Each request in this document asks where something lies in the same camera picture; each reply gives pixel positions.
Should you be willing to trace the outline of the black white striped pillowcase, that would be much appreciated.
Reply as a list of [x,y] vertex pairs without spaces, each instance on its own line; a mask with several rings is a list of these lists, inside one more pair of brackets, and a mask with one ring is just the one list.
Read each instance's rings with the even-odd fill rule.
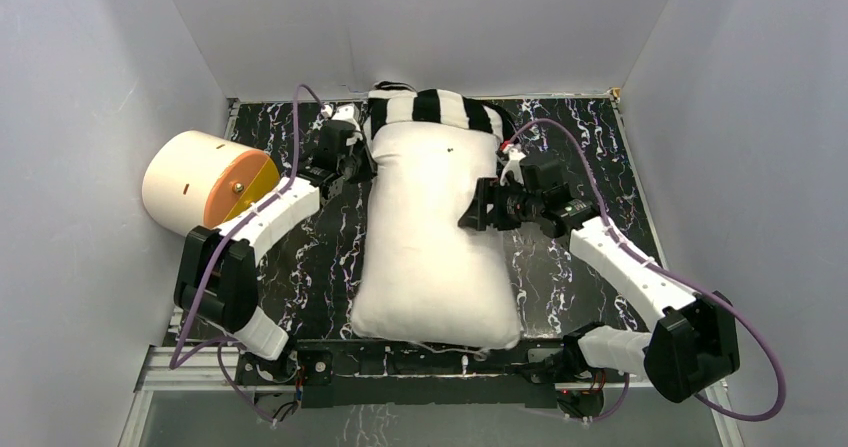
[[500,141],[509,140],[515,133],[511,114],[490,101],[444,89],[416,90],[402,82],[374,84],[367,96],[366,137],[371,140],[382,127],[398,122],[429,122],[480,131]]

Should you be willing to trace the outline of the white pillow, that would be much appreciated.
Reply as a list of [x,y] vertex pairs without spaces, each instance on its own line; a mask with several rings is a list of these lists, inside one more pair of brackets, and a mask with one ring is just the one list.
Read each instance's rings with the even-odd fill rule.
[[350,313],[359,337],[510,349],[522,324],[496,230],[459,227],[497,138],[429,122],[381,127],[367,202],[362,278]]

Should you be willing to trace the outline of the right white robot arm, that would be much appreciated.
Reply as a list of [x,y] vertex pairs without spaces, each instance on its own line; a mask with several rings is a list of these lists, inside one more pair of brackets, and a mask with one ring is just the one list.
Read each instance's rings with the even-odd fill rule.
[[648,380],[680,403],[741,365],[734,316],[719,293],[700,294],[657,272],[657,265],[604,219],[599,206],[572,195],[555,160],[511,152],[498,177],[476,181],[458,221],[466,230],[513,230],[535,224],[609,283],[633,307],[646,331],[589,323],[563,338],[560,351],[532,362],[590,380],[602,369]]

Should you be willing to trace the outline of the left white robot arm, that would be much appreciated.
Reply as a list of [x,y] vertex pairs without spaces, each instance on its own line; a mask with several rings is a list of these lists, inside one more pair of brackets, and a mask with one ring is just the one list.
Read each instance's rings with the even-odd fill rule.
[[185,239],[174,302],[188,318],[213,324],[261,358],[275,383],[294,378],[297,354],[289,335],[260,307],[258,266],[268,251],[318,213],[347,183],[370,180],[375,167],[352,104],[339,107],[319,131],[317,146],[260,200],[215,228],[197,226]]

